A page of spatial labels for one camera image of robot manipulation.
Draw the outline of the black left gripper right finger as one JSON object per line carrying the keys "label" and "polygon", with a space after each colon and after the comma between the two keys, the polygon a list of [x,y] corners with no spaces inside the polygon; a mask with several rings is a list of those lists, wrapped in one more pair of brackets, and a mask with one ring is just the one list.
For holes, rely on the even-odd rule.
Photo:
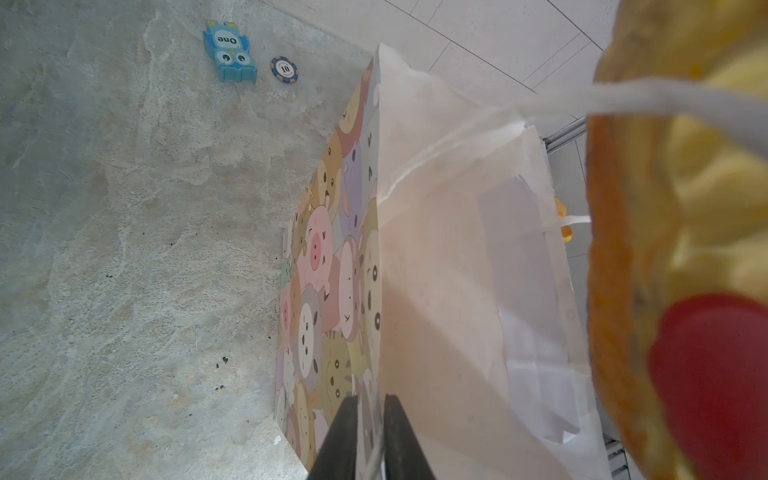
{"label": "black left gripper right finger", "polygon": [[387,394],[383,415],[385,478],[390,480],[435,480],[399,398]]}

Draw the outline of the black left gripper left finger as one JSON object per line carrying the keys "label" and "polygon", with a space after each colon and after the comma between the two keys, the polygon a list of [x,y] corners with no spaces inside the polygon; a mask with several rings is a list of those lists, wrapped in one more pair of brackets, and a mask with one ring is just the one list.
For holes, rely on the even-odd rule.
{"label": "black left gripper left finger", "polygon": [[353,480],[356,475],[358,396],[340,404],[307,480]]}

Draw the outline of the cartoon animal paper bag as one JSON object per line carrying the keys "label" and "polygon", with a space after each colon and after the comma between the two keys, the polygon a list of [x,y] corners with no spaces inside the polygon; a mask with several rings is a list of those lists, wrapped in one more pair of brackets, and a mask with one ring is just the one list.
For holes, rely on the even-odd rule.
{"label": "cartoon animal paper bag", "polygon": [[767,160],[767,39],[623,47],[598,73],[588,89],[488,109],[378,48],[320,165],[338,209],[313,179],[281,292],[276,415],[306,469],[357,395],[363,478],[393,394],[435,476],[607,476],[587,121],[689,115]]}

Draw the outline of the red kitchen tongs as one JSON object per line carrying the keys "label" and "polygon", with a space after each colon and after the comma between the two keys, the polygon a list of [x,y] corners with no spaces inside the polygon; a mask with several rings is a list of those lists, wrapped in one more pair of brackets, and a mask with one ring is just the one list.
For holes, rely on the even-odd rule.
{"label": "red kitchen tongs", "polygon": [[647,365],[667,427],[699,478],[766,478],[765,305],[724,294],[675,303]]}

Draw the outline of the braided yellow fake bread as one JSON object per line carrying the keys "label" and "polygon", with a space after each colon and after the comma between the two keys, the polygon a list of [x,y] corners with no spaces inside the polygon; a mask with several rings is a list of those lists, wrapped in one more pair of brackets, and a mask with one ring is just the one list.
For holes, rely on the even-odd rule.
{"label": "braided yellow fake bread", "polygon": [[767,160],[689,115],[592,116],[588,339],[598,397],[649,479],[701,479],[647,360],[661,317],[702,295],[767,308]]}

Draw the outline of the blue poker chip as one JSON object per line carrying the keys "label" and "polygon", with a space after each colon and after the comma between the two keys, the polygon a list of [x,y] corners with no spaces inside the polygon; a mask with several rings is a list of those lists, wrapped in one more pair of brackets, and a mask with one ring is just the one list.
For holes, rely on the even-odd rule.
{"label": "blue poker chip", "polygon": [[284,56],[274,57],[270,68],[275,78],[283,83],[292,84],[299,78],[296,64]]}

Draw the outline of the blue owl toy block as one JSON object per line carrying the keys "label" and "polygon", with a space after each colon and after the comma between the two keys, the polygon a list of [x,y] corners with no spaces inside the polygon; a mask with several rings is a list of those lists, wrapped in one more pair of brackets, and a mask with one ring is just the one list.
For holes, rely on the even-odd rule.
{"label": "blue owl toy block", "polygon": [[240,34],[234,22],[207,20],[203,46],[221,82],[256,81],[257,68],[249,54],[249,40]]}

